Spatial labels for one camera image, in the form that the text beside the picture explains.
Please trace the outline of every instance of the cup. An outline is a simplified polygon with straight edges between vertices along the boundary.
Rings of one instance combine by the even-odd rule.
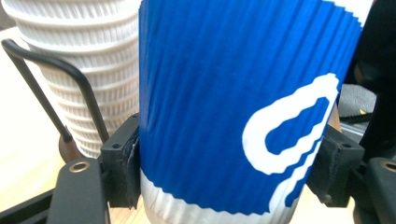
[[[372,1],[143,0],[152,223],[288,223]]]

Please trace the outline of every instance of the wooden table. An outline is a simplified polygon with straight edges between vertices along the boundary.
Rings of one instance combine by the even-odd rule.
[[[19,30],[0,32],[0,40],[12,38],[21,46]],[[64,165],[58,152],[59,134],[14,64],[0,48],[0,212],[53,189]],[[29,64],[34,73],[39,70]],[[338,126],[337,115],[332,124]],[[327,208],[304,188],[291,223],[353,223],[350,205]],[[112,223],[149,223],[142,201],[138,210],[110,209]]]

